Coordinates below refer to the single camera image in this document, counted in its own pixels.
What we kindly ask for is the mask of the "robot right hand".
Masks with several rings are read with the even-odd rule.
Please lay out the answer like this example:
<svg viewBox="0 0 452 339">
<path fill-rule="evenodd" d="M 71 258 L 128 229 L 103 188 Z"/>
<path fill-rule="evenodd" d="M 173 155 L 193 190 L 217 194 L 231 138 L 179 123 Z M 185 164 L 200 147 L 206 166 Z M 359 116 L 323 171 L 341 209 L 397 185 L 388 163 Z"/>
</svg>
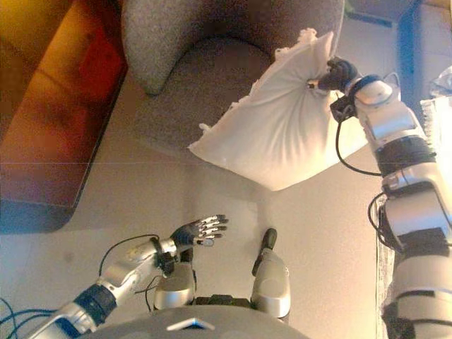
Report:
<svg viewBox="0 0 452 339">
<path fill-rule="evenodd" d="M 358 76 L 356 66 L 345 59 L 333 57 L 327 62 L 328 72 L 320 79 L 308 80 L 308 89 L 339 90 L 344 92 L 348 83 Z"/>
</svg>

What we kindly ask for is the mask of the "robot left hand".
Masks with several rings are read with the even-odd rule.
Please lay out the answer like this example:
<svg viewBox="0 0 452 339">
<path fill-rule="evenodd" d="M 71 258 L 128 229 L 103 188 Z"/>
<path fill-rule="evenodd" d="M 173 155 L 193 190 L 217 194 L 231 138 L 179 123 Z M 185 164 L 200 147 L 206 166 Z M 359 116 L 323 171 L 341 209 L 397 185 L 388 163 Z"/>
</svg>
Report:
<svg viewBox="0 0 452 339">
<path fill-rule="evenodd" d="M 179 250 L 194 246 L 212 246 L 223 237 L 229 220 L 225 215 L 212 215 L 177 228 L 170 236 Z"/>
</svg>

